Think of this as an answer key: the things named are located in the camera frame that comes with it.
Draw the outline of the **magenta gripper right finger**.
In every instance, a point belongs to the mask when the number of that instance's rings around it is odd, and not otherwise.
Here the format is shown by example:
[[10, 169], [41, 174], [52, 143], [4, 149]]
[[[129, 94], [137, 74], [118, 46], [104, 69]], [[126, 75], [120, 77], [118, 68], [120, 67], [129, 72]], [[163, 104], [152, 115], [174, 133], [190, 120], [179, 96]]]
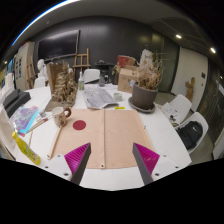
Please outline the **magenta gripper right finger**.
[[137, 143], [133, 144], [132, 153], [135, 157], [143, 183], [145, 185], [152, 183], [152, 172], [160, 158], [160, 155]]

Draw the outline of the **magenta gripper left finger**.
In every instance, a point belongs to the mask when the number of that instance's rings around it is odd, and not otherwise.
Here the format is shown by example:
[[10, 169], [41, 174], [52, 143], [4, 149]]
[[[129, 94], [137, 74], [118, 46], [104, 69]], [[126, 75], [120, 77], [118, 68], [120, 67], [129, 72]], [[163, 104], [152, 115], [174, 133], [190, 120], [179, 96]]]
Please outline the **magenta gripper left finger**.
[[65, 160], [72, 172], [71, 182], [79, 185], [91, 154], [91, 144], [87, 143], [65, 155]]

